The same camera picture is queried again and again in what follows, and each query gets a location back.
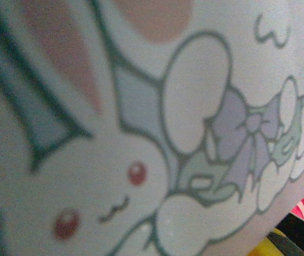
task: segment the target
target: purple bow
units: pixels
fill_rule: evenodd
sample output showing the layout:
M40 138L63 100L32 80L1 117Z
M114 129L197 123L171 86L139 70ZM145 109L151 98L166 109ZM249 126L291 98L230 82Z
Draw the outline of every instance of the purple bow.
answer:
M218 159L232 162L222 183L234 183L243 192L251 170L254 180L259 178L270 161L267 141L274 140L278 134L278 106L277 95L262 114L250 114L242 95L227 89L221 109L211 123Z

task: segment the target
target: cartoon illustration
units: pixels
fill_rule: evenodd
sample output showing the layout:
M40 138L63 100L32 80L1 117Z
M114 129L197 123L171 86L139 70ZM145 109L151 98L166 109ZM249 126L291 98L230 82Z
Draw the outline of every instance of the cartoon illustration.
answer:
M5 233L20 224L9 253L201 255L303 173L296 3L279 1L285 15L275 19L272 1L225 4L226 13L184 1L178 30L156 38L138 25L141 13L127 17L126 1L21 2L0 5L0 31L10 27L0 39L0 127L13 135L0 135L0 152L20 149L0 155ZM59 7L74 33L61 32ZM243 17L243 33L229 13ZM85 63L73 70L78 57ZM33 154L36 176L22 172Z

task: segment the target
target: pink inner ear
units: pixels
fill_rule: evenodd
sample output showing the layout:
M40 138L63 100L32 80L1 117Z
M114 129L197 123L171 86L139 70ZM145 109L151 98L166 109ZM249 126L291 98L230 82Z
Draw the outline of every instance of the pink inner ear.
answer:
M115 0L128 21L147 40L170 41L189 25L192 0Z
M101 98L79 31L61 0L21 0L25 22L48 59L101 112Z

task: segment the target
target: dark surface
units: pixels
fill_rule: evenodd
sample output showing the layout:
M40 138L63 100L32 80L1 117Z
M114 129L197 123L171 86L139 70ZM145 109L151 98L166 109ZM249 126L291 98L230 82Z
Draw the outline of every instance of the dark surface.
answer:
M288 237L283 237L274 232L268 234L267 238L281 251L285 256L304 256L304 251L293 243Z
M304 251L304 221L288 214L276 227Z

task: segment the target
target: red eye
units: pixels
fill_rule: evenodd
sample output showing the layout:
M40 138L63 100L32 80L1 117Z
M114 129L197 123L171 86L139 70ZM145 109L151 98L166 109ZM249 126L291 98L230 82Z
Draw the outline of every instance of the red eye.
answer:
M144 163L136 161L131 164L128 170L130 183L134 186L140 186L146 181L147 167Z
M79 213L74 209L66 209L57 217L54 226L54 235L58 240L71 238L79 226Z

